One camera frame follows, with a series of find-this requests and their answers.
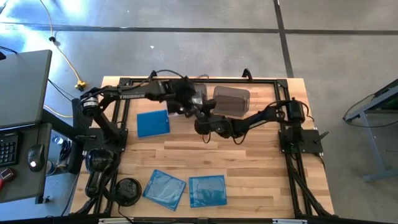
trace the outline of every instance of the butcher block tabletop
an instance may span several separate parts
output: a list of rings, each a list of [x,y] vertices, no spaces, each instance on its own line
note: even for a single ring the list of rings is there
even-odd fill
[[[116,86],[120,78],[122,77],[104,77],[102,86]],[[304,80],[288,78],[287,83],[290,97],[295,97],[309,105]],[[274,87],[270,84],[206,83],[205,85],[209,99],[213,97],[216,86],[249,90],[250,107],[244,117],[263,110],[269,103],[275,101]],[[119,120],[122,117],[123,108],[122,101]],[[131,100],[126,124],[129,134],[126,150],[121,156],[118,180],[132,177],[137,179],[144,189],[153,171],[158,169],[185,181],[187,186],[176,211],[141,197],[135,205],[121,207],[120,211],[123,215],[208,218],[294,217],[286,160],[279,146],[278,123],[266,123],[250,130],[241,145],[235,145],[231,138],[224,139],[216,133],[213,133],[211,141],[205,144],[202,136],[194,130],[195,118],[171,116],[169,118],[170,134],[138,138],[137,114],[164,109],[164,103],[147,99]],[[112,118],[113,110],[114,103],[110,104],[104,112],[109,120]],[[303,129],[313,129],[313,121],[306,119],[302,126]],[[333,213],[325,170],[320,158],[313,154],[303,154],[302,157],[308,188],[326,211]],[[224,175],[227,205],[190,207],[188,179],[204,175]],[[79,210],[88,199],[85,195],[88,176],[89,173],[83,163],[73,196],[71,212]],[[297,189],[300,208],[304,212],[302,193],[299,187]],[[105,203],[104,199],[101,212],[105,208]],[[116,203],[113,205],[111,216],[120,216]]]

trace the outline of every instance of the blue plastic bag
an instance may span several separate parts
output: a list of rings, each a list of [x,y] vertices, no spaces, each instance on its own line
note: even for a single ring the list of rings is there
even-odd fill
[[[142,196],[175,211],[186,184],[180,179],[155,170]]]
[[[137,135],[139,138],[170,133],[167,110],[137,114]]]
[[[224,175],[189,178],[191,208],[226,205]]]

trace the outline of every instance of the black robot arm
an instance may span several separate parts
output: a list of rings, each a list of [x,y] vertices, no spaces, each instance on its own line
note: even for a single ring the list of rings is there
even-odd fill
[[[273,102],[266,106],[262,111],[249,116],[245,119],[227,118],[222,115],[208,113],[196,113],[197,119],[195,120],[195,131],[198,134],[210,134],[216,132],[223,138],[240,138],[245,136],[247,132],[259,125],[267,122],[278,122],[293,127],[297,132],[294,138],[300,139],[301,124],[305,121],[301,101],[282,100]]]
[[[80,96],[83,114],[90,117],[98,116],[110,103],[117,100],[133,100],[147,98],[152,101],[173,101],[182,107],[189,107],[195,88],[188,77],[178,80],[140,83],[136,86],[105,86],[92,88]]]

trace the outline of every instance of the concrete floor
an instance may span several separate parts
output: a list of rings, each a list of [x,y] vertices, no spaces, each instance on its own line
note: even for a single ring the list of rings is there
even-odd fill
[[[286,29],[397,30],[395,0],[280,0]],[[217,27],[277,29],[273,0],[47,0],[54,24],[103,27]],[[38,0],[9,0],[0,22],[48,24]],[[52,49],[49,31],[0,23],[0,45],[19,52]],[[286,77],[279,34],[172,32],[56,32],[61,48],[90,86],[105,75],[143,75],[160,68],[187,75],[240,76],[249,68],[255,77]],[[304,78],[315,124],[330,134],[323,140],[326,174],[333,206],[345,218],[398,222],[398,177],[365,183],[376,171],[361,128],[344,124],[345,111],[366,95],[397,78],[396,35],[287,35],[294,77]],[[72,71],[54,50],[50,78],[79,96]],[[71,114],[70,104],[51,86],[46,104]],[[388,123],[394,118],[384,118]],[[398,126],[378,129],[378,136]],[[391,139],[377,138],[391,167],[398,153]],[[52,159],[59,149],[52,148]],[[46,182],[53,202],[31,199],[0,205],[0,220],[58,216],[74,176]],[[18,208],[23,213],[15,214]]]

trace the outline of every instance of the keyboard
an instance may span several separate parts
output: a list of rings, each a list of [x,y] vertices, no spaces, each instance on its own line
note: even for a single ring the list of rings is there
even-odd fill
[[[18,134],[0,134],[0,167],[18,163]]]

